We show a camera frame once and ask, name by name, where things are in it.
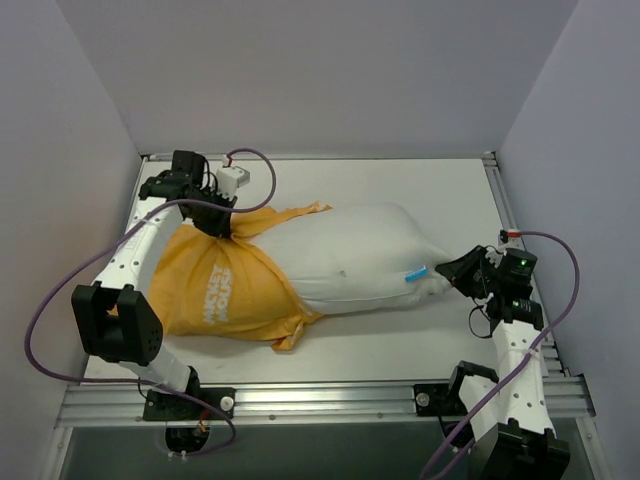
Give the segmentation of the orange Mickey Mouse pillowcase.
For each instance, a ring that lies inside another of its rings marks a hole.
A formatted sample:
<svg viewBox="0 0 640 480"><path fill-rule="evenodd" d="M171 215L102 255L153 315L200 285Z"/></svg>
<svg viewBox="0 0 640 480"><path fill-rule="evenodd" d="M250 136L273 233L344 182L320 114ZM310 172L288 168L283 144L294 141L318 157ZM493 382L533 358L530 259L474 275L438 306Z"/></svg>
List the orange Mickey Mouse pillowcase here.
<svg viewBox="0 0 640 480"><path fill-rule="evenodd" d="M188 224L163 235L167 245L146 298L164 332L269 341L275 351L293 349L306 326L322 315L303 303L254 239L329 208L314 202L282 211L263 207L235 214L228 239L210 237Z"/></svg>

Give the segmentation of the white pillow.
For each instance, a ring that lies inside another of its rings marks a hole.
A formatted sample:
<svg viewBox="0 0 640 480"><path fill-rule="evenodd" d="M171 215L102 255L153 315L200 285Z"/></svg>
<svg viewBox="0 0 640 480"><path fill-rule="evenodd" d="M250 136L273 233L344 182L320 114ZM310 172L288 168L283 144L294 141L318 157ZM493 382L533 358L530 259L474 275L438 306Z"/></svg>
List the white pillow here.
<svg viewBox="0 0 640 480"><path fill-rule="evenodd" d="M251 244L306 306L324 315L414 307L451 289L435 267L452 256L393 203L298 216Z"/></svg>

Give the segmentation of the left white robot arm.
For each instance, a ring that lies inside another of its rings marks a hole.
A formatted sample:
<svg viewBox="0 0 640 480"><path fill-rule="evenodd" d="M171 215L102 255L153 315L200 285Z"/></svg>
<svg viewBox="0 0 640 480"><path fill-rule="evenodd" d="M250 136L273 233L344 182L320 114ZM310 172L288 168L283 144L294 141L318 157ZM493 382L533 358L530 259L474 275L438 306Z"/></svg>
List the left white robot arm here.
<svg viewBox="0 0 640 480"><path fill-rule="evenodd" d="M230 161L211 172L204 156L175 151L170 169L140 186L127 239L91 285L72 293L85 352L129 369L154 387L169 387L165 405L179 419L200 411L202 395L194 369L163 345L161 321L147 298L152 277L185 219L207 234L228 236L237 191L249 180L249 172Z"/></svg>

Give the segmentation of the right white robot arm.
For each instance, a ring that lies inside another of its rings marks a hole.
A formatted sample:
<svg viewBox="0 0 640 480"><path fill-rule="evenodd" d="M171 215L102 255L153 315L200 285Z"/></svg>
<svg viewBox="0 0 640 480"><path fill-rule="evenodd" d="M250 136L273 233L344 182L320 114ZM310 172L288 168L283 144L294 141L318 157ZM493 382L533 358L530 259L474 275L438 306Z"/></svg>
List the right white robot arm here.
<svg viewBox="0 0 640 480"><path fill-rule="evenodd" d="M549 330L531 298L537 262L525 250L478 246L436 268L481 303L497 355L494 369L459 363L443 390L450 409L466 412L447 439L471 429L471 479L559 479L570 463L570 447L558 439L544 396L540 346Z"/></svg>

